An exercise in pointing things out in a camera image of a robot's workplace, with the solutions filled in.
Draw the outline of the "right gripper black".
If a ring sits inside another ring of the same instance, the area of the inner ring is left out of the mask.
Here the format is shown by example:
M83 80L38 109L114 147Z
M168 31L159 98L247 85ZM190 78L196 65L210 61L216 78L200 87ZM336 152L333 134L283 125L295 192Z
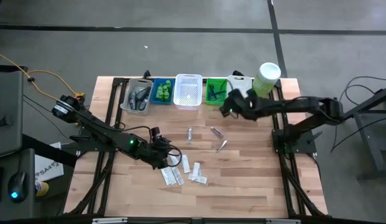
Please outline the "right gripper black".
M257 107L259 97L256 92L254 90L247 90L246 93L247 97L244 97L240 90L231 90L227 94L225 101L235 101L236 109L234 111L245 119L256 121L264 117L263 113L260 112L260 109ZM227 105L222 105L219 110L223 117L235 117L232 108Z

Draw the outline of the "white plastic bin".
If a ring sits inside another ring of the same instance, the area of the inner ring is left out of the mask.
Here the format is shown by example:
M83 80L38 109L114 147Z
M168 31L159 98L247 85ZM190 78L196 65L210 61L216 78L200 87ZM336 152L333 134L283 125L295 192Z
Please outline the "white plastic bin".
M227 92L234 89L240 90L241 93L245 94L246 91L252 88L252 79L251 77L230 75L227 77Z

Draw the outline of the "green plastic basket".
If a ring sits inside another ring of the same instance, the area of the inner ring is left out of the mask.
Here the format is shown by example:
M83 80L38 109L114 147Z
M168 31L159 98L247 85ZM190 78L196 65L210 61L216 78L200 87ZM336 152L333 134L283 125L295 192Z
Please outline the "green plastic basket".
M216 79L216 78L209 78L206 81L206 97L205 101L209 105L216 105L221 106L224 103L225 98L227 97L227 80L224 78ZM214 101L208 101L208 93L209 93L209 85L214 85L214 92L223 91L226 90L225 98L223 101L214 102Z

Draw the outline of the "white perforated plastic basket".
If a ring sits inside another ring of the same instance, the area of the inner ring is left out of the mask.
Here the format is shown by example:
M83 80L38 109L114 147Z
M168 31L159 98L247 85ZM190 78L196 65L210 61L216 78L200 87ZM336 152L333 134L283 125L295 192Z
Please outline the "white perforated plastic basket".
M203 77L178 74L175 77L173 103L178 110L199 110L203 97Z

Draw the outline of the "green disinfecting wipes canister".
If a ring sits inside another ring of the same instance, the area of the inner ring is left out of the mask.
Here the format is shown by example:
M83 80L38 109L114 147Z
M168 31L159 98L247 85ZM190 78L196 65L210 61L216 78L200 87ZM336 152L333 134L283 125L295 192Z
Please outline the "green disinfecting wipes canister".
M259 97L266 97L278 79L281 77L281 69L272 62L263 63L259 67L259 72L252 82L252 89Z

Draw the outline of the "grey plastic bin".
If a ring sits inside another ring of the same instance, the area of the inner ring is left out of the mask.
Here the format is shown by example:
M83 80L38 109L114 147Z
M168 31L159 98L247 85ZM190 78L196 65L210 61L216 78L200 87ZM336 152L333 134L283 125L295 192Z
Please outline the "grey plastic bin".
M142 89L146 87L151 87L150 95L146 98L149 99L149 102L147 104L147 107L144 111L139 111L139 103L140 101L137 100L137 107L136 110L131 110L129 107L129 93L132 90L135 90L136 93L141 91ZM124 102L120 105L121 109L125 110L129 114L137 115L137 116L147 116L149 113L149 106L150 106L150 97L152 93L152 87L153 87L153 82L150 80L146 79L138 79L138 78L132 78L129 80L128 85L127 85L127 92L125 94L125 99Z

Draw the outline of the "white printed paper box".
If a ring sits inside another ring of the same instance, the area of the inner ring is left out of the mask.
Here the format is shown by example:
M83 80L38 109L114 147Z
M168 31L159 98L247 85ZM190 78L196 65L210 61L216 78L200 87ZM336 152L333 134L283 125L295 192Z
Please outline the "white printed paper box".
M64 175L63 164L35 155L35 181L45 182Z

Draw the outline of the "yellow can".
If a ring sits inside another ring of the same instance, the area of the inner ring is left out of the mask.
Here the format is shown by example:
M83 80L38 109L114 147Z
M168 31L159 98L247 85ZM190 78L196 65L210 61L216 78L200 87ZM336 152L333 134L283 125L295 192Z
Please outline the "yellow can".
M35 182L35 196L43 197L48 193L49 185L46 182Z

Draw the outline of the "dark desk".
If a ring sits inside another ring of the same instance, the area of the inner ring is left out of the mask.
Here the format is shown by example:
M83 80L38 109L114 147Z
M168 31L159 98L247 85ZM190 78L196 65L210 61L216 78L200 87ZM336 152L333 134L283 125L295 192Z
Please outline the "dark desk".
M26 149L0 158L2 180L0 183L0 221L33 218L35 215L35 178L33 149ZM25 173L27 195L22 202L13 202L8 191L11 177L17 172Z

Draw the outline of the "black computer mouse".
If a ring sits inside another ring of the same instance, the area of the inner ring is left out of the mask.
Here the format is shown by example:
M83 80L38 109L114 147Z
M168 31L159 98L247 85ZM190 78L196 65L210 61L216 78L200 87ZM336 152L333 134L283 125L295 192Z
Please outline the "black computer mouse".
M9 198L14 203L22 202L28 196L27 174L25 172L16 172L11 176L8 182Z

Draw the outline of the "grey desk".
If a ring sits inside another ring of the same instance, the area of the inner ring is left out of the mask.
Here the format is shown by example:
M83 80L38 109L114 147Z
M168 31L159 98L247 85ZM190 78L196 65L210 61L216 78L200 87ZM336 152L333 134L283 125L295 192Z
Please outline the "grey desk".
M0 156L22 146L23 74L0 65Z

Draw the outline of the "black metal table frame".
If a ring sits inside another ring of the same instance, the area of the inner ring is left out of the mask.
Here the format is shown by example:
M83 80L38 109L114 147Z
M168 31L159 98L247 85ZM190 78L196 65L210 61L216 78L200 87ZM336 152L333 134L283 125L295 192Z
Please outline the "black metal table frame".
M304 114L278 115L247 121L221 116L214 105L199 110L178 110L174 105L151 105L147 116L131 115L120 107L129 79L98 77L90 110L107 123L123 122L143 138L148 129L159 127L193 165L200 163L207 184L199 184L182 174L184 184L166 185L159 170L119 152L88 152L77 160L65 203L65 211L76 206L88 193L107 161L113 166L88 204L91 213L106 217L126 217L129 222L145 220L189 220L224 222L232 219L287 218L309 214L302 199L280 170L280 154L273 149L272 131L285 123L297 123ZM192 140L187 142L188 128ZM218 138L215 127L224 135ZM222 140L227 144L216 148Z

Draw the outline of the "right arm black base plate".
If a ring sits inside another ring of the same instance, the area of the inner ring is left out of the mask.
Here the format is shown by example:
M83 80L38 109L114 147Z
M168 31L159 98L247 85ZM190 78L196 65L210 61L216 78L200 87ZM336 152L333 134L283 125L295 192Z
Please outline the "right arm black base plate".
M315 137L312 131L303 133L296 140L284 140L282 129L273 130L272 141L274 151L279 154L312 154L316 152Z

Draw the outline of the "silver table edge bracket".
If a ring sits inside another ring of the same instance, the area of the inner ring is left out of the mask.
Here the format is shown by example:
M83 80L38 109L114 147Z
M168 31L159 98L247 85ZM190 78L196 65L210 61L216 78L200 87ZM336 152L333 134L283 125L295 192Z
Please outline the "silver table edge bracket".
M91 224L124 224L128 222L126 217L94 218Z
M301 224L300 220L272 218L266 219L265 224Z

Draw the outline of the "black desk frame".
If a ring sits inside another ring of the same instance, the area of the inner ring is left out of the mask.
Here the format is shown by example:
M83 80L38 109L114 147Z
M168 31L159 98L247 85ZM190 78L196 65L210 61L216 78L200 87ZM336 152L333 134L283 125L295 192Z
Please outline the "black desk frame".
M357 176L358 181L386 178L386 89L376 92L368 100L343 115L354 119L372 170Z

